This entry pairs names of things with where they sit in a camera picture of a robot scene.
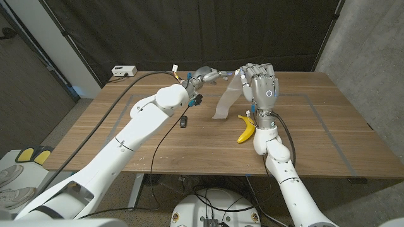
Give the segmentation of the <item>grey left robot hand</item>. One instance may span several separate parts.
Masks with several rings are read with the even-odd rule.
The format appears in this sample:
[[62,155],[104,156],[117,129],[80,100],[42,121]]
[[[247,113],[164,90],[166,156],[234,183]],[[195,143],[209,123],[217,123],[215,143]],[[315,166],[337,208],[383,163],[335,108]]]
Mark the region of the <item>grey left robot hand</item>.
[[228,80],[228,72],[219,71],[209,66],[197,69],[184,83],[184,87],[190,97],[196,96],[205,83],[212,84],[218,79]]

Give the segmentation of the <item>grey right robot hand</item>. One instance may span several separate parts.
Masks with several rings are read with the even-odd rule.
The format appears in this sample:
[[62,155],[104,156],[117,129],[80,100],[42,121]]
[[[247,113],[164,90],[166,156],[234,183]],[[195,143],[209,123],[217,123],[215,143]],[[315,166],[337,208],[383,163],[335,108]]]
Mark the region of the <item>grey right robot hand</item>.
[[254,103],[257,110],[272,110],[280,93],[273,65],[248,63],[239,68],[239,74],[246,100]]

